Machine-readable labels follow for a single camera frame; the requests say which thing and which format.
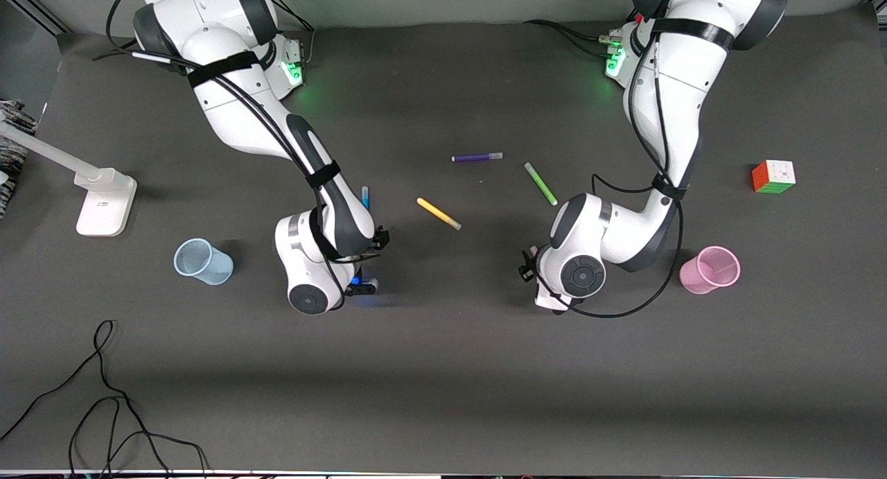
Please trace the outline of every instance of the cable connector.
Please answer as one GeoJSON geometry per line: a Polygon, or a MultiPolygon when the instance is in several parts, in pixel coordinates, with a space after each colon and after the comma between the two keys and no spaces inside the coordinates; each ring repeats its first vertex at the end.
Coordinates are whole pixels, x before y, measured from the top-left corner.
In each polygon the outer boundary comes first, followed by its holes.
{"type": "Polygon", "coordinates": [[[598,42],[606,46],[622,47],[622,38],[613,35],[599,35],[598,42]]]}

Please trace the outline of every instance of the white robotic arm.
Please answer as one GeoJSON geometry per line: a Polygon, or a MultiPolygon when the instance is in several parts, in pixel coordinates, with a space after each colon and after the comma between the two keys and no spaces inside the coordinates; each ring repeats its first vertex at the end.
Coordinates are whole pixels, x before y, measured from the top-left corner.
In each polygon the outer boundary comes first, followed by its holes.
{"type": "Polygon", "coordinates": [[[291,159],[319,197],[319,209],[285,217],[276,226],[276,250],[288,275],[290,304],[306,314],[319,314],[335,308],[343,295],[374,293],[374,284],[352,284],[352,279],[359,271],[359,256],[386,245],[387,232],[374,229],[367,208],[308,122],[279,102],[292,81],[278,79],[275,85],[268,77],[286,76],[288,62],[264,68],[258,55],[266,50],[256,52],[278,46],[275,39],[282,37],[270,0],[148,1],[151,4],[134,20],[139,46],[202,66],[189,74],[189,81],[216,135],[244,153],[291,159]],[[225,75],[249,94],[273,125],[260,122],[237,96],[212,80],[213,75],[225,75]],[[272,134],[275,128],[289,148],[272,134]]]}
{"type": "Polygon", "coordinates": [[[699,113],[730,49],[750,49],[782,20],[787,0],[634,0],[646,21],[611,39],[608,75],[626,87],[625,113],[657,176],[646,207],[631,211],[583,193],[561,207],[550,245],[520,269],[538,283],[536,305],[553,311],[601,290],[603,261],[635,272],[653,264],[690,182],[699,113]]]}

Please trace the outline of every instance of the dark gray mat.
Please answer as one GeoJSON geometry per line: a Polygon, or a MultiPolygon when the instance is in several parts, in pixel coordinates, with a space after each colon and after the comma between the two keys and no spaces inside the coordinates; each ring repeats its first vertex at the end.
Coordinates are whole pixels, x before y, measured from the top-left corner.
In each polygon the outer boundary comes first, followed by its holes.
{"type": "MultiPolygon", "coordinates": [[[[199,442],[218,469],[887,476],[877,44],[860,8],[788,19],[732,55],[703,111],[685,241],[734,250],[741,281],[704,297],[672,286],[635,317],[596,321],[534,308],[517,277],[520,250],[555,214],[522,164],[561,199],[587,191],[593,172],[640,186],[653,169],[621,91],[556,33],[319,33],[288,106],[353,188],[371,186],[392,234],[367,266],[383,295],[322,317],[291,311],[272,249],[276,221],[311,205],[298,170],[224,147],[183,78],[121,57],[93,63],[100,37],[67,40],[40,136],[131,173],[139,194],[122,236],[82,238],[71,176],[26,166],[0,223],[0,422],[64,378],[110,317],[113,381],[151,428],[199,442]],[[478,151],[506,159],[449,161],[478,151]],[[748,170],[764,159],[793,160],[799,185],[754,194],[748,170]],[[192,236],[234,256],[227,284],[175,274],[172,254],[192,236]]],[[[587,306],[630,308],[665,267],[614,269],[587,306]]],[[[67,466],[73,427],[102,394],[94,370],[0,445],[3,467],[67,466]]],[[[105,439],[98,419],[83,431],[89,465],[100,467],[105,439]]],[[[186,448],[161,450],[197,466],[186,448]]],[[[144,446],[130,459],[155,467],[144,446]]]]}

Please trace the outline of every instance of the purple marker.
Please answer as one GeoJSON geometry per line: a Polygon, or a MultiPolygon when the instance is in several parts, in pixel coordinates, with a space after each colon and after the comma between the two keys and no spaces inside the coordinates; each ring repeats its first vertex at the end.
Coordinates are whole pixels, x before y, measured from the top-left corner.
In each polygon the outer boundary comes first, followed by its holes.
{"type": "Polygon", "coordinates": [[[453,162],[482,162],[484,160],[500,160],[501,153],[479,153],[477,155],[456,155],[453,162]]]}

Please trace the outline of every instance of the black strap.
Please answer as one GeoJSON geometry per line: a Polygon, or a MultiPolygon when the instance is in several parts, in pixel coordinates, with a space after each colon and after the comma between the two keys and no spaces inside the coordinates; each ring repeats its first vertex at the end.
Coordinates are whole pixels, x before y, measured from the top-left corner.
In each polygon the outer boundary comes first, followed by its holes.
{"type": "Polygon", "coordinates": [[[685,18],[659,18],[653,23],[653,33],[682,33],[699,37],[729,51],[734,37],[728,31],[705,21],[685,18]]]}
{"type": "Polygon", "coordinates": [[[253,53],[252,51],[237,53],[237,55],[228,56],[224,60],[219,60],[217,62],[207,63],[199,69],[196,69],[188,74],[188,82],[190,82],[191,88],[194,88],[209,79],[218,77],[229,71],[235,71],[235,69],[248,69],[256,64],[259,64],[259,59],[256,58],[256,53],[253,53]]]}
{"type": "Polygon", "coordinates": [[[684,194],[687,193],[687,188],[675,188],[674,186],[666,182],[665,177],[663,177],[661,173],[653,178],[653,189],[659,191],[666,197],[677,201],[681,201],[682,199],[684,199],[684,194]]]}
{"type": "Polygon", "coordinates": [[[264,71],[266,71],[266,69],[269,69],[270,66],[272,66],[272,63],[274,62],[275,58],[276,58],[276,44],[272,43],[272,44],[268,45],[268,52],[265,53],[265,55],[259,61],[259,63],[262,64],[262,69],[264,71]]]}
{"type": "Polygon", "coordinates": [[[634,27],[634,30],[631,31],[631,37],[628,41],[629,45],[631,46],[631,50],[634,51],[634,56],[640,56],[641,53],[644,52],[644,49],[647,49],[646,46],[640,43],[640,38],[638,37],[638,27],[634,27]]]}
{"type": "Polygon", "coordinates": [[[317,188],[324,183],[329,182],[337,173],[341,173],[342,169],[339,169],[339,164],[335,163],[333,160],[332,164],[327,164],[326,166],[320,167],[314,171],[313,175],[308,175],[305,177],[305,181],[308,182],[308,186],[311,188],[317,188]]]}
{"type": "Polygon", "coordinates": [[[320,221],[317,220],[317,207],[311,209],[311,214],[308,214],[308,228],[311,230],[311,236],[314,236],[314,242],[316,242],[317,247],[320,248],[320,254],[326,256],[330,261],[336,261],[342,258],[342,255],[339,255],[339,252],[336,252],[333,244],[326,239],[323,230],[320,229],[320,221]]]}

